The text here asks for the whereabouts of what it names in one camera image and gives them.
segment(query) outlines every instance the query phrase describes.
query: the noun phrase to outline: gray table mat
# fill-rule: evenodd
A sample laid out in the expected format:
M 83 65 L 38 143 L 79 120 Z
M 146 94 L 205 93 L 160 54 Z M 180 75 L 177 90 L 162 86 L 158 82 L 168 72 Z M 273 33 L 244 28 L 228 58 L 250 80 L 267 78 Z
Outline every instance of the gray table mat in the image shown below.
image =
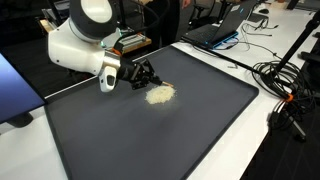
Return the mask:
M 46 113 L 70 179 L 175 180 L 190 175 L 258 89 L 174 48 L 147 57 L 176 96 L 150 105 L 120 81 L 93 79 L 48 99 Z

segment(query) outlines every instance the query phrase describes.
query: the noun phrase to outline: desk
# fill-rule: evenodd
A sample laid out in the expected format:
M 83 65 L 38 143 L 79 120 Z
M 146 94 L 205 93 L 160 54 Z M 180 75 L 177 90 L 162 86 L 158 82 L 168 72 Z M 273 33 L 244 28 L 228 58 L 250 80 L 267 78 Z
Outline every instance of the desk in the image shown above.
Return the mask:
M 249 36 L 249 41 L 266 46 L 277 52 L 279 56 L 283 56 L 311 18 L 307 11 L 270 9 L 269 25 L 279 24 L 279 27 L 275 30 L 263 31 L 263 33 L 273 34 L 272 37 Z M 309 37 L 298 52 L 310 51 L 315 42 L 316 38 Z M 231 63 L 203 54 L 186 43 L 176 43 L 173 46 L 257 86 L 251 74 L 243 68 L 230 69 L 228 66 L 232 65 Z M 263 49 L 252 46 L 249 51 L 246 51 L 244 44 L 220 53 L 251 66 L 260 61 L 273 60 L 272 55 Z M 290 62 L 298 67 L 302 67 L 304 63 L 296 55 Z M 267 134 L 267 117 L 278 101 L 260 89 L 259 96 L 230 126 L 189 179 L 239 179 Z M 67 179 L 43 108 L 31 114 L 36 119 L 30 125 L 0 136 L 0 178 Z

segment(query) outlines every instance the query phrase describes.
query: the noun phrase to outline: black cable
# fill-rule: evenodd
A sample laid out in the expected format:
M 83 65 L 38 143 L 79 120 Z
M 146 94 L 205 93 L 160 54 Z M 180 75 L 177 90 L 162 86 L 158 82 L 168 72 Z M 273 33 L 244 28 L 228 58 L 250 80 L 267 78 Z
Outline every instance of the black cable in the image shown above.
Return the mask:
M 287 102 L 294 109 L 294 114 L 292 115 L 311 112 L 315 108 L 316 101 L 314 92 L 310 89 L 310 85 L 305 80 L 303 73 L 296 65 L 290 62 L 285 65 L 281 72 L 277 72 L 275 68 L 279 63 L 280 61 L 257 63 L 254 65 L 254 69 L 259 74 L 252 73 L 252 77 L 259 86 L 280 99 L 289 100 L 292 94 L 293 99 Z M 290 91 L 285 89 L 283 83 L 279 80 L 290 84 L 287 86 Z
M 248 24 L 248 23 L 242 24 L 241 30 L 242 30 L 244 33 L 248 34 L 248 35 L 268 36 L 268 37 L 271 37 L 271 36 L 272 36 L 272 34 L 249 33 L 248 31 L 246 31 L 246 30 L 244 29 L 244 26 L 253 27 L 253 28 L 255 28 L 255 29 L 258 29 L 258 28 L 260 28 L 260 27 L 255 27 L 255 26 L 252 26 L 252 25 L 250 25 L 250 24 Z
M 266 47 L 264 47 L 264 46 L 261 46 L 261 45 L 258 45 L 258 44 L 253 44 L 253 43 L 249 43 L 249 42 L 241 42 L 241 41 L 239 41 L 238 43 L 249 44 L 249 45 L 252 45 L 252 46 L 256 46 L 256 47 L 265 49 L 265 50 L 269 51 L 274 57 L 276 57 L 276 58 L 278 58 L 278 59 L 282 59 L 281 57 L 279 57 L 279 56 L 277 55 L 276 52 L 273 52 L 273 51 L 271 51 L 270 49 L 268 49 L 268 48 L 266 48 Z
M 205 47 L 205 46 L 202 46 L 202 45 L 194 45 L 193 47 L 195 47 L 195 46 L 196 46 L 196 47 L 199 47 L 199 46 L 200 46 L 199 49 L 201 49 L 200 52 L 202 52 L 202 53 L 204 53 L 204 51 L 206 51 L 206 52 L 209 53 L 210 55 L 215 55 L 215 56 L 217 56 L 217 57 L 219 57 L 219 58 L 221 58 L 221 59 L 224 59 L 224 60 L 226 60 L 226 61 L 229 61 L 229 62 L 231 62 L 231 63 L 233 63 L 233 64 L 237 64 L 238 66 L 243 67 L 243 68 L 245 68 L 245 69 L 247 69 L 247 70 L 249 70 L 249 71 L 251 71 L 251 72 L 258 73 L 258 71 L 256 71 L 256 70 L 255 70 L 254 68 L 252 68 L 251 66 L 248 66 L 248 65 L 243 64 L 243 63 L 241 63 L 241 62 L 239 62 L 239 61 L 236 61 L 236 60 L 234 60 L 234 59 L 232 59 L 232 58 L 229 58 L 229 57 L 227 57 L 227 56 L 224 56 L 224 55 L 222 55 L 222 54 L 219 54 L 219 53 L 217 53 L 217 52 L 209 49 L 208 47 Z
M 248 37 L 247 37 L 247 34 L 246 34 L 245 31 L 244 31 L 243 25 L 241 26 L 240 30 L 241 30 L 241 34 L 242 34 L 242 36 L 243 36 L 244 41 L 245 41 L 245 42 L 249 42 Z M 247 50 L 247 51 L 249 51 L 249 50 L 250 50 L 250 45 L 249 45 L 249 44 L 246 44 L 246 45 L 247 45 L 247 47 L 248 47 L 248 50 Z
M 252 27 L 254 28 L 254 30 L 258 30 L 258 29 L 276 29 L 277 27 L 279 27 L 279 25 L 275 25 L 274 27 L 268 27 L 269 25 L 269 18 L 267 19 L 263 19 L 261 21 L 261 23 L 258 25 L 258 26 L 253 26 L 251 24 L 248 24 L 248 23 L 244 23 L 241 28 L 244 30 L 244 26 L 248 26 L 248 27 Z M 244 30 L 244 32 L 246 32 L 247 34 L 249 35 L 262 35 L 262 36 L 272 36 L 271 34 L 259 34 L 259 33 L 248 33 L 247 31 Z
M 170 0 L 166 0 L 166 1 L 167 1 L 167 7 L 166 7 L 166 9 L 164 10 L 164 12 L 161 14 L 161 16 L 159 17 L 151 8 L 149 8 L 149 7 L 143 5 L 143 4 L 141 4 L 141 3 L 139 3 L 139 2 L 137 2 L 137 1 L 135 1 L 135 0 L 130 0 L 130 1 L 131 1 L 132 3 L 134 3 L 134 4 L 137 4 L 137 5 L 139 5 L 139 6 L 142 6 L 142 7 L 145 8 L 146 10 L 150 11 L 150 12 L 156 17 L 157 20 L 156 20 L 155 22 L 153 22 L 151 25 L 149 25 L 148 27 L 143 27 L 143 28 L 141 28 L 141 29 L 134 30 L 134 31 L 132 31 L 132 32 L 129 32 L 129 33 L 121 36 L 121 37 L 115 42 L 115 45 L 114 45 L 115 47 L 117 46 L 117 44 L 119 44 L 119 41 L 121 41 L 122 39 L 124 39 L 124 38 L 126 38 L 126 37 L 135 35 L 135 34 L 137 34 L 138 32 L 146 31 L 146 30 L 149 29 L 149 28 L 156 27 L 156 26 L 159 24 L 160 19 L 162 19 L 162 18 L 164 17 L 164 15 L 165 15 L 165 14 L 169 11 L 169 9 L 170 9 Z

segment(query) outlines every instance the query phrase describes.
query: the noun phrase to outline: cable bundle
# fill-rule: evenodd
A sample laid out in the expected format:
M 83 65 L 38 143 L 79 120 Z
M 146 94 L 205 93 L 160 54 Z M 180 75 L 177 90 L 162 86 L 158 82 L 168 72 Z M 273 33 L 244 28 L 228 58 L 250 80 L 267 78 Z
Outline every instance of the cable bundle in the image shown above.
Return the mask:
M 263 33 L 249 33 L 248 29 L 249 27 L 253 28 L 254 31 L 257 31 L 258 29 L 276 29 L 279 25 L 275 25 L 274 27 L 268 27 L 269 19 L 263 19 L 258 26 L 252 26 L 248 23 L 243 23 L 241 26 L 242 34 L 248 34 L 248 35 L 258 35 L 258 36 L 272 36 L 272 34 L 263 34 Z
M 259 73 L 252 72 L 252 77 L 264 90 L 282 99 L 270 118 L 270 128 L 287 129 L 294 121 L 302 121 L 302 115 L 311 112 L 316 101 L 300 69 L 289 62 L 281 72 L 277 72 L 279 62 L 257 63 L 253 68 Z M 280 114 L 284 120 L 277 122 Z

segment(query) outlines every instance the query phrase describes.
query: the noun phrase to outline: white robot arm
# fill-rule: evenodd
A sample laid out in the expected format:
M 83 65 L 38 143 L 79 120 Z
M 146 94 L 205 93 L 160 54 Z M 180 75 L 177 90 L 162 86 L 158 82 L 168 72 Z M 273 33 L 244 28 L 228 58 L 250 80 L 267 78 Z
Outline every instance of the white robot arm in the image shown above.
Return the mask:
M 147 60 L 125 63 L 100 46 L 100 41 L 116 29 L 115 10 L 110 2 L 71 0 L 70 17 L 48 36 L 51 61 L 99 76 L 102 92 L 113 90 L 117 79 L 129 81 L 133 89 L 145 87 L 149 82 L 161 85 Z

